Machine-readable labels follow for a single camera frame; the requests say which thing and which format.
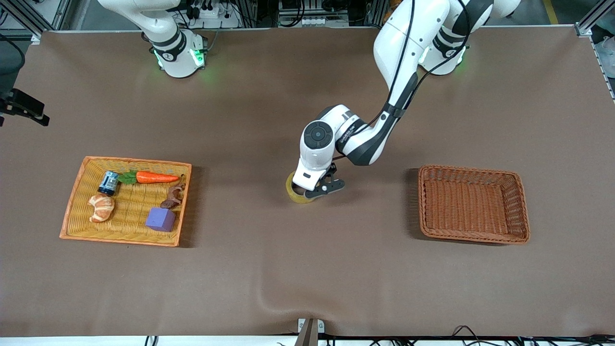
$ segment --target brown wicker basket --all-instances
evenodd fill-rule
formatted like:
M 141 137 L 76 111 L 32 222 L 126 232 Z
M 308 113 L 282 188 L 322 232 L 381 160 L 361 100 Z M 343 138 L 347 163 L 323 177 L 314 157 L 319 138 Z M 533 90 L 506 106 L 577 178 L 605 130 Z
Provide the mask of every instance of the brown wicker basket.
M 530 225 L 521 178 L 514 172 L 421 167 L 419 222 L 429 237 L 525 244 Z
M 149 210 L 158 207 L 167 198 L 169 187 L 177 184 L 118 184 L 113 196 L 115 209 L 109 220 L 101 223 L 89 221 L 93 207 L 88 204 L 92 195 L 98 192 L 98 185 L 105 171 L 117 173 L 128 171 L 151 171 L 181 176 L 186 185 L 181 205 L 171 209 L 175 212 L 175 223 L 171 232 L 154 231 L 145 226 Z M 87 156 L 81 164 L 73 191 L 68 200 L 64 222 L 60 232 L 62 239 L 104 241 L 156 246 L 178 246 L 181 225 L 186 209 L 186 197 L 190 185 L 192 165 L 171 161 L 156 161 L 129 158 L 107 158 Z

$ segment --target black mount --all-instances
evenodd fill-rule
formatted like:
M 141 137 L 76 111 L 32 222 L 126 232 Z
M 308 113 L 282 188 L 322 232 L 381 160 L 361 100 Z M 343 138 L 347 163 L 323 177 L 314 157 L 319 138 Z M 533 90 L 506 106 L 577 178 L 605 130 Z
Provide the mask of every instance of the black mount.
M 43 114 L 44 107 L 42 102 L 19 89 L 11 89 L 8 93 L 0 95 L 0 115 L 24 116 L 43 126 L 48 126 L 49 117 Z M 3 122 L 4 118 L 0 116 L 0 126 Z
M 337 171 L 338 168 L 335 166 L 335 163 L 331 163 L 331 166 L 329 166 L 329 170 L 327 171 L 327 173 L 325 173 L 325 175 L 322 176 L 322 178 L 320 178 L 318 184 L 316 184 L 316 188 L 314 189 L 314 191 L 306 191 L 304 194 L 305 197 L 307 199 L 313 199 L 343 189 L 344 186 L 346 186 L 346 183 L 344 183 L 344 181 L 341 179 L 335 179 L 335 177 L 333 176 L 333 174 L 335 174 L 335 172 Z

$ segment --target can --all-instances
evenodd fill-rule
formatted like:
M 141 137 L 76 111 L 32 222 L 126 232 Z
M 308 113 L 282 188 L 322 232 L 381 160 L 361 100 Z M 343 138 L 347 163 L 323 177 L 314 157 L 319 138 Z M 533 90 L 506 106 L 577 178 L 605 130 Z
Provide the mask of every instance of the can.
M 112 172 L 112 171 L 106 171 L 105 176 L 103 177 L 103 181 L 100 183 L 100 186 L 98 187 L 98 192 L 113 196 L 113 194 L 115 194 L 115 189 L 117 187 L 118 177 L 119 177 L 119 174 Z

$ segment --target purple foam block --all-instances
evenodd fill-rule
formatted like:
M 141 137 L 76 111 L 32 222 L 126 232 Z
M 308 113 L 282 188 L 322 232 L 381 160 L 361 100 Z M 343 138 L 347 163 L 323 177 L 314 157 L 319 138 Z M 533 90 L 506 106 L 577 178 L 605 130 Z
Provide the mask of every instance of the purple foam block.
M 175 214 L 164 208 L 152 208 L 145 225 L 154 231 L 170 232 L 175 222 Z

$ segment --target table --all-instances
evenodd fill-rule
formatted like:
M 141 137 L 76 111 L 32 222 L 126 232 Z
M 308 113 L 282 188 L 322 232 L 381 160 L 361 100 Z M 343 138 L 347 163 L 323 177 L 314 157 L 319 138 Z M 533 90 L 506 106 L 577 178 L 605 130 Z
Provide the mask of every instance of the table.
M 172 79 L 138 33 L 45 33 L 16 86 L 51 124 L 8 118 L 0 135 L 0 334 L 261 335 L 310 316 L 344 335 L 613 332 L 615 106 L 572 27 L 478 30 L 376 164 L 342 161 L 344 191 L 289 202 L 303 127 L 386 99 L 376 35 L 222 32 L 204 71 Z M 192 163 L 182 247 L 60 240 L 86 155 Z M 518 172 L 529 243 L 422 236 L 427 163 Z

